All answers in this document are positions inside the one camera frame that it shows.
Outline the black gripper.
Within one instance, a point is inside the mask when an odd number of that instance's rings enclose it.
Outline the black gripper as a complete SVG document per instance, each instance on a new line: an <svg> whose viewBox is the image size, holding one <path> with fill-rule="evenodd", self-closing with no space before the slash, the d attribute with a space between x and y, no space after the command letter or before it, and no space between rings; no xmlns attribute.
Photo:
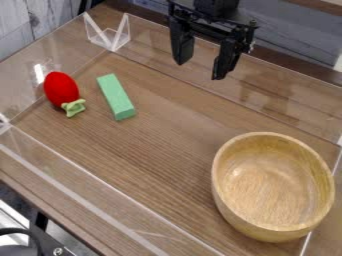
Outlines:
<svg viewBox="0 0 342 256"><path fill-rule="evenodd" d="M177 65L183 65L193 55L195 38L189 26L197 33L229 35L220 41L212 80L225 78L243 50L240 38L232 32L254 33L258 29L256 21L240 12L239 2L240 0L167 0L171 50Z"/></svg>

